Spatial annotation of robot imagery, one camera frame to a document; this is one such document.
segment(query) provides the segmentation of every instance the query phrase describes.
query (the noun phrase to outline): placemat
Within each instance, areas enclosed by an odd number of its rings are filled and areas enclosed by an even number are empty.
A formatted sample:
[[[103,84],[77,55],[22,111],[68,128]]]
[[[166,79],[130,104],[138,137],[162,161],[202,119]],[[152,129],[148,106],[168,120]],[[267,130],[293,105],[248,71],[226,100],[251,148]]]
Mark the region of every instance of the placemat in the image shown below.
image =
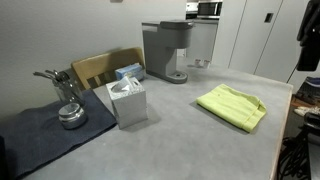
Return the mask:
[[[65,130],[59,122],[60,101],[24,110],[0,124],[6,159],[12,178],[21,178],[110,130],[116,119],[92,90],[83,92],[88,120]]]

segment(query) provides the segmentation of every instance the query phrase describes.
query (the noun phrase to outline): wall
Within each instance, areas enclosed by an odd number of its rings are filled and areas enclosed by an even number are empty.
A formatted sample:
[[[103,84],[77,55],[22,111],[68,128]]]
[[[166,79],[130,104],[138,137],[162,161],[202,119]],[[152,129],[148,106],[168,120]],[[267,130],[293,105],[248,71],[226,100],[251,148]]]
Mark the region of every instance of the wall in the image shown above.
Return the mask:
[[[142,47],[141,22],[185,18],[185,0],[3,0],[0,2],[0,121],[57,100],[35,71]]]

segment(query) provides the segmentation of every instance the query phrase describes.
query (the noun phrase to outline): folded towel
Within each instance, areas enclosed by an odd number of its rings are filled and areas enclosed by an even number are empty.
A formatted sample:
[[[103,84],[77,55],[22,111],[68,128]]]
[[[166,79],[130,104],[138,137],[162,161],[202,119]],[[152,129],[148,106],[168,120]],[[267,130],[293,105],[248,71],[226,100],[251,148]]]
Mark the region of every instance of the folded towel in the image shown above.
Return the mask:
[[[266,114],[266,107],[256,96],[221,84],[197,98],[197,103],[229,123],[251,132]]]

